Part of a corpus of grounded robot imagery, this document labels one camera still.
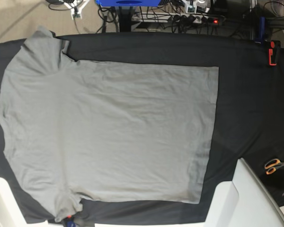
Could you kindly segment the black table cloth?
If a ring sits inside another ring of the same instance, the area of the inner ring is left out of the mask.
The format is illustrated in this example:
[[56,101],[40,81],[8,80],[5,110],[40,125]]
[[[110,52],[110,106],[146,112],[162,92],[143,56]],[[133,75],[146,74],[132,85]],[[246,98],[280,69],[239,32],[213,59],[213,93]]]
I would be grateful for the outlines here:
[[197,205],[162,201],[84,201],[78,217],[99,224],[170,225],[205,220],[216,185],[233,178],[244,158],[279,206],[284,168],[266,175],[264,164],[284,161],[284,49],[276,66],[253,41],[211,35],[106,33],[67,35],[75,60],[219,67],[219,91],[210,159]]

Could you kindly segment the grey T-shirt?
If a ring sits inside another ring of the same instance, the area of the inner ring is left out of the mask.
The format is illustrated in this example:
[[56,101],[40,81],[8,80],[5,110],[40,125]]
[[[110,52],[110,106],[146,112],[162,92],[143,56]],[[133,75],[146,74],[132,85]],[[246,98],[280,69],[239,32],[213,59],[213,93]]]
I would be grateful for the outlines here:
[[75,61],[39,28],[4,71],[4,155],[56,221],[82,199],[198,204],[218,67]]

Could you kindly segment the blue plastic box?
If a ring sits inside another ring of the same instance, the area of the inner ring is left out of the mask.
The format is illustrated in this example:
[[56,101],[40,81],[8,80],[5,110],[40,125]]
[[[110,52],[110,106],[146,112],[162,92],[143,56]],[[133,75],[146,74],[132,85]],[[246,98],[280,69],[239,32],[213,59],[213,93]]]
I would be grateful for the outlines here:
[[96,0],[96,3],[103,7],[156,7],[160,2],[161,0]]

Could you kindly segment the red black clamp right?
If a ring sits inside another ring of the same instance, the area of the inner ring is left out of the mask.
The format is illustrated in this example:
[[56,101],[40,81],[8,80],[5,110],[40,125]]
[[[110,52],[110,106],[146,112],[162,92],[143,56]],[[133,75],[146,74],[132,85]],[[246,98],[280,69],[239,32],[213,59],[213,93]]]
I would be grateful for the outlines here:
[[270,66],[276,66],[281,51],[281,42],[278,40],[272,40],[266,42],[268,47],[268,63]]

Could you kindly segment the white table frame left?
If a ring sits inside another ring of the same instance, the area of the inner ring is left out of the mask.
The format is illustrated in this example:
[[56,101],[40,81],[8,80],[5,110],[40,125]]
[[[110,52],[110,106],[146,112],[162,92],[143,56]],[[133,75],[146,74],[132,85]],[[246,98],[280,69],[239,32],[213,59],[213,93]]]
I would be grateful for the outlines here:
[[48,222],[28,224],[22,215],[8,182],[0,177],[0,227],[47,227]]

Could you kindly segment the red blue clamp bottom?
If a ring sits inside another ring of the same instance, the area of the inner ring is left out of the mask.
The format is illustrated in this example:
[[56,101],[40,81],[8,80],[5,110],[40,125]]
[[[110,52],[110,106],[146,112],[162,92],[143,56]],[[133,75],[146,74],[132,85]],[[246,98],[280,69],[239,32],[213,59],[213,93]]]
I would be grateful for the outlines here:
[[69,215],[66,218],[66,227],[76,227],[76,223],[73,221],[73,217],[71,215]]

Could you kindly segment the white power strip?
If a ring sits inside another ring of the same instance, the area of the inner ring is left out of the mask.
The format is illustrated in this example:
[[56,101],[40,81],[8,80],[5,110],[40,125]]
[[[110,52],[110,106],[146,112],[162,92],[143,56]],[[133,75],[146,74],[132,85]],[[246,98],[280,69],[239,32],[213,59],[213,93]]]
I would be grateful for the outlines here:
[[155,11],[136,12],[132,16],[133,22],[146,23],[168,23],[189,21],[193,24],[221,25],[226,20],[225,16],[211,15],[205,13],[185,14],[185,13],[168,13]]

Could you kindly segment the orange handled scissors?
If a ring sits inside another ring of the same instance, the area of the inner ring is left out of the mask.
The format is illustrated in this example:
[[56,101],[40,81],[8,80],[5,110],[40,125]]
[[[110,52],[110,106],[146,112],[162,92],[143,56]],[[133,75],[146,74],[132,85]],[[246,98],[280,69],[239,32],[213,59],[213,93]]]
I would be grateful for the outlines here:
[[284,167],[284,162],[278,158],[271,159],[264,165],[266,175],[271,175],[282,167]]

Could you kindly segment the black stand post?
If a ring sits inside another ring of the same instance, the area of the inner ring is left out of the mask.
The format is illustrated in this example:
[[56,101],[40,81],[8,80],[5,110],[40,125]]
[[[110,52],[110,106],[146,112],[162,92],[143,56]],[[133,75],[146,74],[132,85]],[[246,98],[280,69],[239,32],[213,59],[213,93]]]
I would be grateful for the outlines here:
[[131,32],[132,30],[132,17],[136,7],[116,7],[119,20],[119,32]]

